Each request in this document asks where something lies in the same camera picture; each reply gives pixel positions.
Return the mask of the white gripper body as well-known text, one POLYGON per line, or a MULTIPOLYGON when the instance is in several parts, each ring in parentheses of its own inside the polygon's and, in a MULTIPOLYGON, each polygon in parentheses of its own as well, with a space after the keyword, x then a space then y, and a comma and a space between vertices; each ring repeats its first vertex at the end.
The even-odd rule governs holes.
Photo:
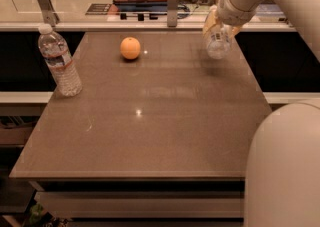
POLYGON ((244 11, 237 9, 231 0, 219 0, 216 9, 216 18, 230 26, 242 26, 248 23, 256 11, 244 11))

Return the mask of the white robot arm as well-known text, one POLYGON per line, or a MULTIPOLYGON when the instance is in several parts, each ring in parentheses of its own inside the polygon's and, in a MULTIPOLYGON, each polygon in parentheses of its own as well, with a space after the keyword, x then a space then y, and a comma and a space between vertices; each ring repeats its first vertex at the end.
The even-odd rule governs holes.
MULTIPOLYGON (((222 23, 235 35, 263 0, 219 0, 203 30, 222 23)), ((274 0, 320 57, 320 0, 274 0)), ((243 227, 320 227, 320 100, 273 111, 252 140, 245 174, 243 227)))

